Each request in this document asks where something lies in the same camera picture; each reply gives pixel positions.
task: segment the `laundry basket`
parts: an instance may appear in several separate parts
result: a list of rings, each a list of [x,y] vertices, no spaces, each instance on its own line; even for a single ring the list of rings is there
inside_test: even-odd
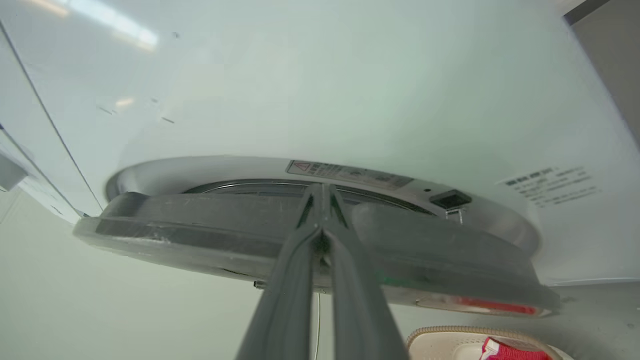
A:
[[[529,335],[486,327],[423,327],[409,335],[406,345],[412,360],[480,360],[487,337],[519,350],[544,351],[553,360],[573,360],[562,350]]]

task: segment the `dark gray strip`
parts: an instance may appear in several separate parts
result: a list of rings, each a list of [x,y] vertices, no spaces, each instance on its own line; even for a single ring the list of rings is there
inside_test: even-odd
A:
[[[47,111],[47,108],[44,106],[44,102],[42,102],[42,99],[40,98],[40,94],[38,94],[38,90],[36,90],[36,87],[33,84],[33,81],[31,80],[31,77],[29,77],[29,73],[27,73],[27,69],[25,68],[25,66],[23,64],[22,59],[20,59],[20,56],[18,55],[18,51],[16,50],[15,46],[13,45],[13,42],[11,41],[11,37],[9,37],[9,33],[7,32],[6,28],[4,27],[4,23],[1,20],[0,20],[0,30],[2,31],[2,34],[3,34],[4,38],[6,39],[7,44],[9,44],[9,48],[11,48],[13,56],[18,61],[18,64],[20,65],[20,69],[22,70],[22,73],[24,74],[24,77],[27,79],[27,81],[29,81],[29,86],[31,87],[31,91],[33,91],[33,94],[35,95],[36,99],[38,99],[38,103],[40,104],[40,107],[41,107],[42,111],[45,113],[47,119],[49,119],[49,123],[51,124],[51,126],[54,129],[54,131],[56,132],[56,135],[58,135],[58,138],[60,139],[60,142],[62,143],[62,146],[64,146],[67,154],[69,155],[69,158],[71,159],[71,161],[73,161],[74,166],[76,167],[76,169],[78,170],[78,173],[82,177],[82,180],[84,181],[84,184],[86,185],[87,189],[89,189],[89,191],[91,192],[91,195],[93,195],[93,198],[98,203],[98,207],[100,209],[104,210],[104,208],[102,208],[102,205],[100,205],[100,201],[98,201],[98,198],[95,196],[93,190],[91,189],[91,186],[89,186],[89,182],[87,182],[86,178],[84,177],[84,174],[82,173],[82,170],[80,170],[80,167],[78,167],[78,164],[76,163],[76,160],[71,155],[71,152],[69,151],[69,148],[65,144],[65,141],[62,140],[62,136],[60,135],[60,132],[58,131],[58,128],[56,127],[56,124],[53,123],[53,120],[51,119],[51,115],[49,115],[49,112]],[[65,196],[62,194],[62,192],[59,189],[57,189],[57,187],[55,187],[55,185],[53,185],[53,183],[45,176],[44,172],[42,172],[40,170],[40,168],[38,166],[36,166],[35,163],[33,163],[33,161],[31,161],[31,159],[29,159],[29,161],[32,163],[33,166],[35,166],[40,171],[40,173],[46,178],[46,180],[49,182],[49,184],[51,184],[51,186],[53,186],[56,189],[56,191],[60,194],[60,196],[62,196],[67,201],[67,203],[69,203],[69,205],[72,208],[74,208],[73,205],[71,205],[71,203],[67,200],[67,198],[65,198]]]
[[[573,25],[608,2],[609,0],[586,0],[570,12],[566,13],[564,19],[569,23],[569,25]]]

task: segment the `warning label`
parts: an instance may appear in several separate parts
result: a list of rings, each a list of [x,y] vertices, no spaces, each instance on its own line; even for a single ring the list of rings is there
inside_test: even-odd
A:
[[[343,167],[341,165],[313,163],[300,160],[291,161],[289,163],[289,167],[287,167],[287,172],[290,174],[350,181],[352,183],[371,185],[386,190],[397,190],[413,181],[410,177],[367,170],[365,168]]]
[[[560,205],[601,192],[584,167],[546,168],[501,181],[539,208]]]

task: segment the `white cable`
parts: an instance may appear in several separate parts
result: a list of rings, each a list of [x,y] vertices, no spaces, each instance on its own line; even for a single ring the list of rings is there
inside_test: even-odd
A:
[[[316,354],[314,360],[318,360],[318,347],[320,346],[320,293],[318,295],[318,326],[316,329]]]

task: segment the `metal tongs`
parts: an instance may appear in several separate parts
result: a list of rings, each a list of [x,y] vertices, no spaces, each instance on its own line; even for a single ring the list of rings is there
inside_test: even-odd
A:
[[[313,259],[325,254],[331,259],[335,358],[409,359],[367,251],[344,209],[334,185],[307,188],[237,360],[309,358]]]

